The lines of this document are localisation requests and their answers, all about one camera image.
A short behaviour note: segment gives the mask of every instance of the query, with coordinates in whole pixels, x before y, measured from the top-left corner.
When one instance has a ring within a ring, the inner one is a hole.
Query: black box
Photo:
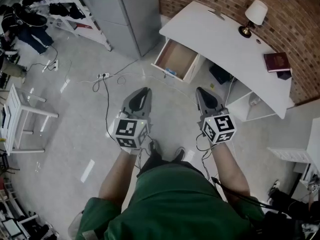
[[[282,80],[288,80],[289,78],[292,77],[290,70],[287,71],[278,71],[276,73],[276,75],[278,76],[278,78],[282,79]]]
[[[213,66],[210,67],[209,71],[220,85],[223,85],[225,82],[230,81],[230,79],[232,78],[232,76],[227,71],[225,71],[217,64],[213,64]]]

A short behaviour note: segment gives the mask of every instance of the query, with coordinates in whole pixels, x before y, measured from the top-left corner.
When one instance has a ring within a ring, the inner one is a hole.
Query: power strip
[[[59,60],[58,59],[54,62],[53,69],[54,69],[54,71],[58,71],[59,70]]]
[[[96,78],[98,80],[102,80],[103,78],[107,79],[107,78],[109,78],[109,75],[110,75],[109,73],[101,73],[101,74],[97,74]]]

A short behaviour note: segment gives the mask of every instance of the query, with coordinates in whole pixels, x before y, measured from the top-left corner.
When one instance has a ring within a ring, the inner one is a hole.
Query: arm
[[[250,189],[247,179],[227,145],[225,143],[221,143],[213,147],[211,151],[221,184],[236,193],[249,197]],[[239,197],[229,194],[228,192],[224,191],[224,194],[231,205],[235,204],[239,199]]]
[[[310,211],[310,208],[311,208],[313,203],[314,203],[314,193],[312,193],[312,190],[310,190],[309,203],[308,203],[308,210],[309,211]]]
[[[99,198],[122,206],[129,189],[136,159],[137,155],[121,150],[101,185]]]

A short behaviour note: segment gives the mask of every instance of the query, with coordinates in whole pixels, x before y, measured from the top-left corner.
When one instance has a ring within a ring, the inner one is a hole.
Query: green shirt
[[[94,231],[98,239],[188,240],[248,239],[262,210],[240,200],[231,207],[198,172],[167,164],[143,173],[129,206],[91,198],[83,211],[76,240]]]

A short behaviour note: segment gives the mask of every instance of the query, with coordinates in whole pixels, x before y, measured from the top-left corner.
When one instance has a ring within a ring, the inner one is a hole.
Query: open drawer
[[[205,58],[194,50],[168,39],[154,64],[151,65],[182,82],[190,83]]]

